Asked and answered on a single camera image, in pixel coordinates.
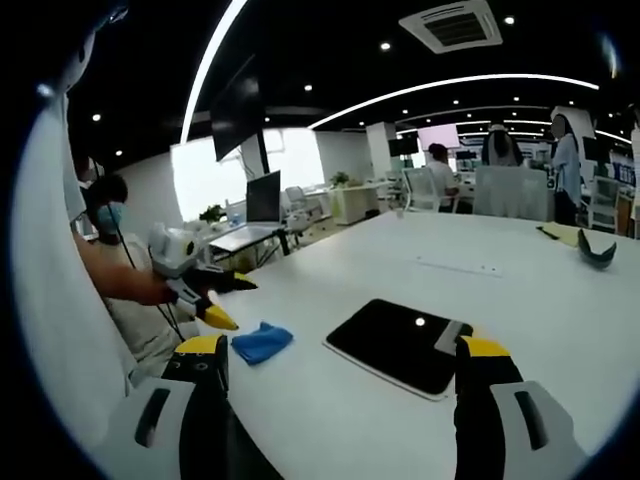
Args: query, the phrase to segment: pink screen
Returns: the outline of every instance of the pink screen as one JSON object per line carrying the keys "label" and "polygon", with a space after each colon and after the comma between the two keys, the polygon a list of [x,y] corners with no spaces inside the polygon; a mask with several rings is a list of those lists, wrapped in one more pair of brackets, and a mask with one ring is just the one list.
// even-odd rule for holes
{"label": "pink screen", "polygon": [[438,125],[437,127],[426,127],[418,130],[422,150],[427,150],[432,143],[441,143],[447,148],[460,146],[458,139],[458,128],[455,123],[449,125]]}

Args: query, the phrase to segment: office desk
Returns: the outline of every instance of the office desk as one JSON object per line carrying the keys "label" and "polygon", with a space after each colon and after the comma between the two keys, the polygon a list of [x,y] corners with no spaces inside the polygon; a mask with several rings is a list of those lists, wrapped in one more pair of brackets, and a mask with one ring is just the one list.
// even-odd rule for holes
{"label": "office desk", "polygon": [[266,320],[295,335],[257,367],[229,354],[231,405],[280,474],[454,477],[454,396],[425,400],[322,345],[373,298],[469,322],[499,341],[525,379],[539,381],[572,415],[577,441],[593,454],[638,387],[640,244],[588,232],[594,250],[618,242],[610,268],[594,271],[537,225],[387,213],[252,272],[257,290],[222,296],[239,333]]}

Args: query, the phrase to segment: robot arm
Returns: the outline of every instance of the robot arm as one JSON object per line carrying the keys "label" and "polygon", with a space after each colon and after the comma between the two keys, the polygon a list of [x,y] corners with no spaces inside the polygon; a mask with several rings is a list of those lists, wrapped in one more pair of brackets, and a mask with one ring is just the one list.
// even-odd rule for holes
{"label": "robot arm", "polygon": [[238,325],[209,299],[209,290],[226,293],[252,290],[257,286],[246,276],[225,271],[198,259],[203,242],[194,232],[166,228],[157,223],[149,235],[149,256],[156,273],[167,278],[177,299],[176,307],[198,317],[208,325],[237,330]]}

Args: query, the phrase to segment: black tablet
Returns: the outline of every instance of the black tablet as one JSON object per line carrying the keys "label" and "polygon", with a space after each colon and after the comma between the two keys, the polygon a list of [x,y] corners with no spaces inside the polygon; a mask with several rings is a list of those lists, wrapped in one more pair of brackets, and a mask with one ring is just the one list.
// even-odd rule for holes
{"label": "black tablet", "polygon": [[455,371],[455,340],[466,323],[372,300],[327,336],[331,349],[416,393],[444,393]]}

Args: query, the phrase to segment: air conditioning vent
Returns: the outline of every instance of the air conditioning vent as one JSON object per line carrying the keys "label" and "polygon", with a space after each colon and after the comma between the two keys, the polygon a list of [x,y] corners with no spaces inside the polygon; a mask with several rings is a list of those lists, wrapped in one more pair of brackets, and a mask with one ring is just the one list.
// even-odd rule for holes
{"label": "air conditioning vent", "polygon": [[434,53],[502,44],[502,36],[486,0],[443,5],[400,20]]}

